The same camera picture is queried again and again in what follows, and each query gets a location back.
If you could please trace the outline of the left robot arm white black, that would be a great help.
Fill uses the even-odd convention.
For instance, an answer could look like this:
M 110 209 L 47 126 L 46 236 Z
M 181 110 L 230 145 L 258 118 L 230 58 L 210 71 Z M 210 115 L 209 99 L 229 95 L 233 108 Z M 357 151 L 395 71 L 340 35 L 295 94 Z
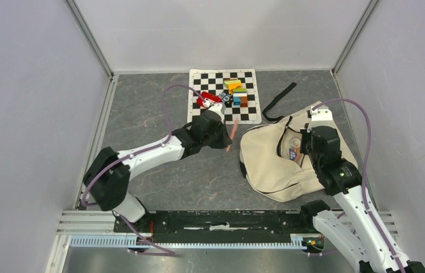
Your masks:
M 209 108 L 156 142 L 122 151 L 103 148 L 82 179 L 85 191 L 80 202 L 85 207 L 97 205 L 104 212 L 116 212 L 135 231 L 144 231 L 150 217 L 139 199 L 128 192 L 130 180 L 164 163 L 195 155 L 203 147 L 224 149 L 231 142 L 223 113 Z

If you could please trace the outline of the cream canvas backpack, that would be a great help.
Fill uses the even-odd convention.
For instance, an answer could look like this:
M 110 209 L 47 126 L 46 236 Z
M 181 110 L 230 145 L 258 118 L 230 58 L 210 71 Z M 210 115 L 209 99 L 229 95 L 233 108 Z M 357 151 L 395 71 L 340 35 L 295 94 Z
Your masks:
M 298 162 L 289 157 L 289 140 L 301 140 L 300 129 L 307 128 L 310 122 L 310 108 L 315 110 L 321 106 L 325 107 L 318 101 L 291 115 L 274 118 L 271 124 L 259 125 L 244 132 L 240 141 L 240 169 L 254 191 L 278 202 L 288 202 L 325 190 L 307 155 L 301 153 Z M 336 122 L 333 128 L 341 140 L 342 157 L 358 167 Z

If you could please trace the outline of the pink pen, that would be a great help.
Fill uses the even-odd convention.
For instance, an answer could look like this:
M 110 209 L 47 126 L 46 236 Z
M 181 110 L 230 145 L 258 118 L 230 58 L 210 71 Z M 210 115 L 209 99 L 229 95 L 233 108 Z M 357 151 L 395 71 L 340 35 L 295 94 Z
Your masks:
M 234 139 L 234 137 L 235 137 L 235 135 L 236 135 L 236 132 L 237 132 L 237 129 L 238 129 L 238 125 L 239 125 L 239 120 L 238 120 L 238 119 L 236 119 L 236 120 L 234 121 L 234 125 L 233 125 L 233 127 L 232 127 L 231 132 L 230 132 L 230 139 L 231 139 L 231 140 L 233 140 L 233 139 Z M 228 146 L 227 146 L 227 148 L 226 148 L 226 152 L 229 152 L 229 150 L 230 150 L 231 146 L 232 146 L 232 143 L 231 143 L 230 145 L 228 145 Z

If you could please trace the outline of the clear tape roll dispenser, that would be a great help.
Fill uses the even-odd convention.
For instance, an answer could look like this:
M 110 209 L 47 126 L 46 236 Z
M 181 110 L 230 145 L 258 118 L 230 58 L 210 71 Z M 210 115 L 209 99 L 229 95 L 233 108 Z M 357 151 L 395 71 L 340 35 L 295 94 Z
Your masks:
M 299 138 L 291 138 L 289 140 L 289 145 L 290 145 L 290 149 L 289 149 L 290 160 L 294 162 L 298 162 L 302 156 L 300 152 L 301 140 Z

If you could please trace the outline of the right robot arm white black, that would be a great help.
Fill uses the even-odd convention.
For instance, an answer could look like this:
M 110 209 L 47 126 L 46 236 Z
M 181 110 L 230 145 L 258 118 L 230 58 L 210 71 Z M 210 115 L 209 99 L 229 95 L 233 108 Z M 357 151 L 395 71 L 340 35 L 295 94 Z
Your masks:
M 425 272 L 424 265 L 401 250 L 381 221 L 359 170 L 342 157 L 337 130 L 317 126 L 300 129 L 300 133 L 301 153 L 310 157 L 320 184 L 342 207 L 353 230 L 346 228 L 321 200 L 302 205 L 301 228 L 327 237 L 355 272 Z

